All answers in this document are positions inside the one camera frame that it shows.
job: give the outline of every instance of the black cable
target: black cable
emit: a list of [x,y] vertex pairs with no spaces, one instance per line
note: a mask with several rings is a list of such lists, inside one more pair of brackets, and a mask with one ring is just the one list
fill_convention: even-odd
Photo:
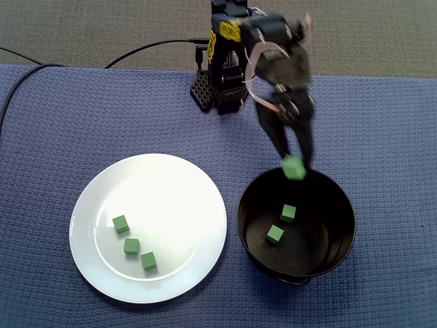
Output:
[[24,59],[27,59],[27,60],[29,60],[29,61],[31,61],[31,62],[34,62],[35,64],[42,65],[42,62],[40,62],[40,61],[38,61],[38,60],[34,60],[34,59],[30,58],[30,57],[24,56],[24,55],[22,55],[21,53],[17,53],[16,51],[13,51],[13,50],[11,50],[11,49],[5,48],[5,47],[3,47],[3,46],[0,46],[0,49],[1,49],[1,50],[4,50],[4,51],[7,51],[7,52],[9,52],[9,53],[13,53],[14,55],[20,56],[20,57],[22,57],[22,58],[24,58]]
[[155,42],[155,43],[146,44],[145,46],[141,46],[135,50],[128,52],[125,55],[122,55],[121,57],[118,57],[116,60],[114,60],[112,63],[110,63],[105,68],[111,68],[116,63],[118,63],[120,60],[123,60],[124,58],[129,57],[130,55],[133,55],[134,53],[138,53],[141,50],[144,50],[147,48],[152,48],[153,46],[159,46],[160,44],[174,43],[174,42],[189,42],[189,43],[194,43],[194,44],[208,44],[209,39],[194,38],[194,39],[185,39],[185,40],[165,40],[165,41],[159,41],[159,42]]
[[15,91],[18,89],[18,87],[20,86],[20,84],[27,79],[29,76],[31,76],[34,72],[39,71],[41,68],[44,67],[51,67],[51,66],[58,66],[58,67],[64,67],[63,65],[59,65],[59,64],[42,64],[39,66],[36,66],[34,68],[32,68],[29,72],[27,72],[26,74],[24,74],[12,87],[12,89],[9,91],[8,96],[6,97],[5,102],[3,103],[3,107],[1,108],[1,112],[0,112],[0,132],[1,132],[1,127],[3,125],[3,119],[5,117],[5,113],[6,113],[6,109],[8,109],[8,105],[12,99],[12,96],[14,95]]

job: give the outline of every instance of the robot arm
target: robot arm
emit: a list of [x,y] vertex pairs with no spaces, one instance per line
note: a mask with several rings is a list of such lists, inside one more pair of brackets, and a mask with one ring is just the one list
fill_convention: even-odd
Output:
[[[311,19],[308,16],[303,22],[291,23],[279,14],[266,16],[258,9],[248,8],[247,0],[212,0],[211,5],[208,73],[197,73],[195,88],[191,88],[193,98],[204,112],[216,107],[219,115],[236,113],[248,89],[251,90],[255,73],[274,88],[268,100],[260,101],[252,93],[261,126],[282,157],[289,154],[284,126],[292,127],[296,135],[306,135],[298,140],[304,162],[309,165],[312,154],[309,119],[314,101],[307,93],[309,60],[301,44],[309,38]],[[226,66],[232,53],[238,56],[238,65],[228,60]],[[212,100],[207,105],[199,100],[200,96],[205,98],[205,93]],[[272,113],[264,115],[264,111],[270,110]]]

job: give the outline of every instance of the table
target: table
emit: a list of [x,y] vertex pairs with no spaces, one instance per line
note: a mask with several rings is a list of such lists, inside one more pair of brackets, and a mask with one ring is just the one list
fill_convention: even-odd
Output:
[[[29,69],[0,65],[1,103]],[[314,168],[349,195],[357,233],[339,267],[299,288],[260,273],[236,231],[244,188],[279,165],[253,101],[236,115],[204,115],[189,94],[194,78],[45,68],[20,86],[0,141],[2,327],[435,327],[437,80],[313,78]],[[215,181],[227,241],[190,292],[124,304],[75,267],[70,215],[96,174],[153,152],[187,159]]]

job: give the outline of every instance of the green cube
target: green cube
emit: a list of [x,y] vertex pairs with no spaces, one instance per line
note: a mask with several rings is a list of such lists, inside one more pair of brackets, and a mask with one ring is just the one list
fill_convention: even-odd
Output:
[[116,217],[115,219],[112,219],[112,221],[118,234],[129,230],[129,225],[124,215],[122,215],[121,217]]
[[124,240],[124,252],[126,254],[138,254],[139,240],[136,238],[126,238]]
[[284,230],[278,228],[275,225],[272,225],[270,230],[267,233],[266,239],[270,241],[271,243],[277,244],[279,242],[279,239],[281,239],[282,234],[284,233]]
[[300,157],[286,156],[282,160],[281,166],[284,175],[289,180],[303,180],[307,175],[307,171],[304,168],[303,161]]
[[282,209],[281,220],[287,222],[293,222],[295,214],[296,214],[296,207],[290,205],[284,205],[284,208]]
[[141,262],[143,263],[144,270],[156,268],[156,261],[153,251],[141,255]]

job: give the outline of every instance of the plate rim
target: plate rim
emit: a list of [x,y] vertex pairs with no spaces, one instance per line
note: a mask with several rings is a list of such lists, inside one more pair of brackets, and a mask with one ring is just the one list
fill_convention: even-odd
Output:
[[[220,252],[218,253],[218,256],[217,256],[217,259],[214,261],[214,263],[213,263],[213,265],[207,270],[207,271],[205,271],[205,275],[198,281],[198,282],[196,282],[194,285],[192,285],[190,288],[188,288],[188,289],[186,289],[186,290],[184,290],[184,291],[182,291],[182,292],[180,292],[180,293],[178,293],[178,294],[176,294],[176,295],[174,295],[174,296],[171,296],[171,297],[167,297],[166,299],[161,299],[160,301],[127,301],[127,300],[125,300],[125,299],[120,299],[120,298],[117,298],[117,297],[114,297],[114,296],[112,296],[112,295],[110,295],[110,294],[108,294],[107,292],[105,292],[105,291],[103,291],[103,290],[101,290],[101,289],[99,289],[99,288],[97,288],[92,282],[90,282],[90,280],[85,276],[85,274],[82,272],[82,270],[81,270],[81,268],[79,267],[79,265],[77,264],[77,261],[76,261],[76,258],[74,257],[74,253],[73,253],[73,248],[72,248],[72,226],[73,226],[73,219],[74,219],[74,212],[75,212],[75,210],[76,210],[76,206],[77,206],[77,204],[78,204],[78,202],[79,202],[79,200],[80,200],[80,198],[82,197],[82,194],[85,192],[85,190],[86,190],[86,188],[95,180],[95,179],[97,179],[97,177],[99,176],[99,175],[101,175],[103,172],[105,172],[106,170],[108,170],[110,167],[112,167],[113,165],[116,165],[116,164],[118,164],[118,163],[121,163],[121,162],[123,162],[123,161],[127,161],[127,160],[129,160],[129,159],[133,159],[133,158],[135,158],[135,157],[140,157],[140,156],[149,156],[149,155],[159,155],[159,156],[170,156],[170,157],[175,157],[175,158],[177,158],[177,159],[182,159],[183,161],[186,161],[186,162],[188,162],[188,163],[190,163],[191,165],[194,165],[197,169],[199,169],[200,171],[202,171],[211,181],[212,181],[212,183],[214,184],[214,186],[217,188],[217,191],[218,191],[218,194],[220,195],[220,197],[221,197],[221,200],[222,200],[222,202],[223,202],[223,207],[224,207],[224,210],[225,210],[225,233],[224,233],[224,236],[225,236],[225,238],[223,239],[223,243],[222,243],[222,245],[221,245],[221,247],[220,247]],[[75,263],[75,265],[76,265],[76,268],[79,270],[79,272],[81,273],[81,275],[82,275],[82,277],[83,278],[85,278],[85,280],[95,289],[95,290],[97,290],[98,292],[101,292],[102,294],[104,294],[104,295],[106,295],[106,296],[108,296],[108,297],[110,297],[110,298],[112,298],[112,299],[115,299],[115,300],[117,300],[117,301],[120,301],[120,302],[124,302],[124,303],[130,303],[130,304],[155,304],[155,303],[161,303],[161,302],[165,302],[165,301],[168,301],[168,300],[170,300],[170,299],[174,299],[174,298],[176,298],[176,297],[179,297],[180,295],[183,295],[183,294],[185,294],[186,292],[189,292],[190,290],[192,290],[194,287],[196,287],[198,284],[200,284],[209,274],[210,274],[210,272],[211,272],[211,270],[216,266],[216,264],[217,264],[217,262],[219,261],[219,259],[220,259],[220,257],[222,256],[222,252],[223,252],[223,249],[225,248],[225,243],[226,243],[226,237],[227,237],[227,213],[226,213],[226,205],[225,205],[225,201],[223,200],[223,196],[221,195],[221,192],[220,192],[220,190],[219,190],[219,188],[217,187],[217,185],[216,185],[216,183],[213,181],[213,179],[211,179],[211,177],[209,176],[209,175],[207,175],[207,173],[205,172],[205,171],[203,171],[199,166],[197,166],[196,164],[194,164],[194,163],[192,163],[192,162],[190,162],[190,161],[188,161],[188,160],[186,160],[186,159],[184,159],[184,158],[182,158],[182,157],[179,157],[179,156],[176,156],[176,155],[172,155],[172,154],[164,154],[164,153],[158,153],[158,152],[154,152],[154,153],[147,153],[147,154],[137,154],[137,155],[133,155],[133,156],[130,156],[130,157],[126,157],[125,159],[121,159],[121,160],[119,160],[119,161],[117,161],[117,162],[115,162],[115,163],[112,163],[112,164],[110,164],[110,166],[108,166],[108,167],[106,167],[104,170],[102,170],[102,171],[100,171],[96,176],[94,176],[92,179],[91,179],[91,181],[89,181],[88,183],[87,183],[87,185],[85,186],[85,188],[82,190],[82,192],[81,192],[81,194],[79,195],[79,197],[77,198],[77,201],[76,201],[76,204],[74,205],[74,208],[73,208],[73,211],[72,211],[72,214],[71,214],[71,218],[70,218],[70,227],[68,228],[68,242],[69,242],[69,244],[70,244],[70,251],[71,251],[71,254],[72,254],[72,257],[73,257],[73,260],[74,260],[74,263]]]

